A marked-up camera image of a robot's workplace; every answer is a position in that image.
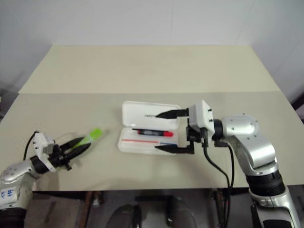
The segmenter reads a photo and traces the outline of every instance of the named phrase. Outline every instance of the marker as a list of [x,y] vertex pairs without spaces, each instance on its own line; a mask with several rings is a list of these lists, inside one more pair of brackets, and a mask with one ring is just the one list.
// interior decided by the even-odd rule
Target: marker
[[172,137],[173,132],[137,129],[138,134]]

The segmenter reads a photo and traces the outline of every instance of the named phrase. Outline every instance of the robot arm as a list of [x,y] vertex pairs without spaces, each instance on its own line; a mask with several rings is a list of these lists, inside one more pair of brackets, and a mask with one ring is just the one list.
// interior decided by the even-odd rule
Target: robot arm
[[43,173],[56,172],[57,167],[65,166],[70,170],[69,161],[90,146],[88,143],[72,149],[82,139],[59,146],[43,133],[35,134],[33,144],[37,155],[9,166],[0,176],[0,228],[24,226],[33,183]]
[[213,119],[212,109],[204,101],[188,109],[172,110],[156,117],[172,119],[179,116],[189,117],[186,133],[190,144],[186,148],[165,145],[158,146],[158,149],[194,154],[193,142],[201,142],[204,149],[211,140],[215,145],[220,140],[228,142],[250,187],[254,227],[301,227],[288,188],[279,173],[275,149],[260,133],[257,120],[245,114]]

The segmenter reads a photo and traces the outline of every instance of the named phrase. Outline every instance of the red pen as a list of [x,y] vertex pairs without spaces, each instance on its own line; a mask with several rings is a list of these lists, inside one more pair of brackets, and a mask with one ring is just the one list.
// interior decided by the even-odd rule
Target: red pen
[[137,129],[138,134],[172,137],[173,132]]

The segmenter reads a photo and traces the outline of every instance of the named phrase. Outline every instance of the green brush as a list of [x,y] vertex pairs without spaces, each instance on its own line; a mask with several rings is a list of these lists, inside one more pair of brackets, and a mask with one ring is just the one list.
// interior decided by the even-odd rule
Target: green brush
[[103,132],[99,128],[94,129],[88,135],[86,135],[79,143],[77,143],[73,147],[73,149],[78,147],[78,146],[87,144],[87,143],[92,143],[94,140],[99,138],[102,134],[103,134]]

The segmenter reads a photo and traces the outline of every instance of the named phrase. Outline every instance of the table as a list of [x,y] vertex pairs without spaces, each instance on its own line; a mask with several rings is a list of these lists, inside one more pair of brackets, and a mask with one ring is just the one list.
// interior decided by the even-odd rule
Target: table
[[249,46],[53,46],[20,93],[280,91]]
[[[144,155],[122,153],[117,142],[124,101],[177,104],[188,107],[204,99],[214,117],[247,113],[260,122],[262,133],[276,149],[285,184],[303,184],[304,127],[279,91],[187,94],[20,94],[0,124],[0,169],[22,159],[26,142],[34,130],[54,138],[70,133],[85,135],[95,127],[109,134],[95,147],[74,159],[72,170],[48,173],[38,190],[128,190],[223,188],[224,176],[208,164],[199,144],[195,155]],[[181,123],[181,146],[185,145],[186,121]],[[230,175],[227,149],[209,148],[211,159]],[[236,164],[235,187],[247,183]]]

